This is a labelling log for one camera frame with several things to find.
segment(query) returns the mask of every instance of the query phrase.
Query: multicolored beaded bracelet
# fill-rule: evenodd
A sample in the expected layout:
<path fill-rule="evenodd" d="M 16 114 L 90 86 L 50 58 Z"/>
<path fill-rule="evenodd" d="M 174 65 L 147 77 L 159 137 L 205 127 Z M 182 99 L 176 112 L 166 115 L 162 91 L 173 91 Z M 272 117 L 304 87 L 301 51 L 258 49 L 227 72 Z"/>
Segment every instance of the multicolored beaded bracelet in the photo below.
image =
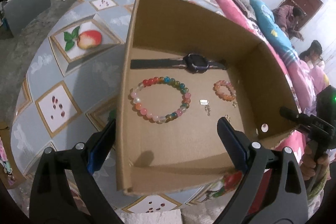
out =
<path fill-rule="evenodd" d="M 221 86 L 225 86 L 227 87 L 227 89 L 229 90 L 229 92 L 231 93 L 231 95 L 227 95 L 225 94 L 223 91 L 220 90 L 220 87 Z M 215 90 L 216 90 L 216 94 L 224 99 L 224 100 L 227 100 L 229 102 L 233 101 L 235 98 L 236 98 L 236 91 L 235 89 L 233 88 L 232 84 L 230 82 L 227 82 L 225 80 L 220 80 L 220 81 L 217 81 L 215 83 Z"/>
<path fill-rule="evenodd" d="M 138 92 L 146 86 L 151 86 L 155 84 L 168 84 L 181 91 L 181 93 L 183 94 L 183 97 L 182 97 L 183 104 L 180 106 L 178 110 L 166 116 L 157 116 L 149 112 L 146 108 L 142 107 L 141 100 L 138 97 Z M 179 81 L 175 81 L 174 78 L 169 78 L 168 76 L 154 77 L 148 80 L 145 79 L 141 83 L 139 83 L 137 87 L 135 87 L 132 90 L 130 95 L 133 98 L 133 103 L 135 104 L 135 108 L 140 111 L 141 115 L 146 116 L 148 119 L 152 119 L 154 122 L 157 122 L 157 123 L 170 122 L 172 120 L 175 120 L 177 117 L 180 117 L 189 108 L 190 97 L 191 97 L 189 89 L 185 87 L 185 84 L 180 83 Z"/>

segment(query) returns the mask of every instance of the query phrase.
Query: brown door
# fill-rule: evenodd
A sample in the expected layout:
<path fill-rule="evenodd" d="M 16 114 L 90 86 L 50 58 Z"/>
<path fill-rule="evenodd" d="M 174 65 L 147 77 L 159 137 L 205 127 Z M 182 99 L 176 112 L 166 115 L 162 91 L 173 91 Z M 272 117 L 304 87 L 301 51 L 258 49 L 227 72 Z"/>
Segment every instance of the brown door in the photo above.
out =
<path fill-rule="evenodd" d="M 301 8 L 303 10 L 305 17 L 299 21 L 298 25 L 295 27 L 295 30 L 300 30 L 304 24 L 307 23 L 308 20 L 310 20 L 315 13 L 318 11 L 318 9 L 322 5 L 322 1 L 320 0 L 285 0 L 280 6 L 283 5 L 290 5 L 290 6 L 296 6 Z"/>

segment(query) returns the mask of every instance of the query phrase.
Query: watch face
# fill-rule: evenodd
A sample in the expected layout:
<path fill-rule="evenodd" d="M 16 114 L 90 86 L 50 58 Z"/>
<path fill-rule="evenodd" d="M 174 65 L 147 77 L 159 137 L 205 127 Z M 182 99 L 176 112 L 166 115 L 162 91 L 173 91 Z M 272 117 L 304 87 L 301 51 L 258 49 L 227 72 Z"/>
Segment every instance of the watch face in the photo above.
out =
<path fill-rule="evenodd" d="M 192 62 L 195 66 L 203 67 L 203 68 L 208 67 L 208 62 L 203 56 L 197 55 L 197 54 L 192 54 L 189 57 L 190 57 L 190 59 L 192 60 Z"/>

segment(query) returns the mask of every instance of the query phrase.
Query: round table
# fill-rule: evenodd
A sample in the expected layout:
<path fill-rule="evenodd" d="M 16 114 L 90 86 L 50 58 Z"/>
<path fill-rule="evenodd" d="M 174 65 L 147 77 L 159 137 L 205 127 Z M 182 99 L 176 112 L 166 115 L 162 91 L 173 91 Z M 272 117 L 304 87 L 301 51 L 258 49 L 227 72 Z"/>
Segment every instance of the round table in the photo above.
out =
<path fill-rule="evenodd" d="M 186 1 L 224 16 L 213 0 Z M 133 4 L 134 0 L 78 0 L 41 44 L 22 83 L 11 134 L 15 162 L 27 179 L 33 179 L 46 147 L 71 149 L 115 117 Z M 150 202 L 164 204 L 160 211 L 198 204 L 235 189 L 241 179 L 237 173 L 179 193 L 126 196 L 117 191 L 115 163 L 111 150 L 93 177 L 110 205 L 128 213 L 152 212 Z M 67 175 L 76 196 L 73 176 Z"/>

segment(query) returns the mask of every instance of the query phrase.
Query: screw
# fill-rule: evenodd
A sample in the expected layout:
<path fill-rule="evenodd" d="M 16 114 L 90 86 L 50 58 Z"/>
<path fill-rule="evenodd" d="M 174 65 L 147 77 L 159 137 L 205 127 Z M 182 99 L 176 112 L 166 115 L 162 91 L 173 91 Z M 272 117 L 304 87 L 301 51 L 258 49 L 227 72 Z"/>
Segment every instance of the screw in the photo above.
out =
<path fill-rule="evenodd" d="M 77 144 L 76 144 L 76 149 L 77 149 L 77 150 L 82 150 L 84 147 L 85 147 L 85 144 L 84 144 L 84 143 L 77 143 Z"/>
<path fill-rule="evenodd" d="M 44 150 L 44 153 L 46 154 L 50 154 L 52 152 L 52 148 L 50 146 L 48 146 L 45 150 Z"/>
<path fill-rule="evenodd" d="M 258 142 L 253 142 L 252 147 L 255 148 L 255 149 L 259 149 L 261 147 L 261 144 L 258 143 Z"/>
<path fill-rule="evenodd" d="M 291 150 L 290 147 L 287 146 L 287 147 L 285 147 L 285 152 L 290 154 L 290 153 L 292 153 L 292 150 Z"/>

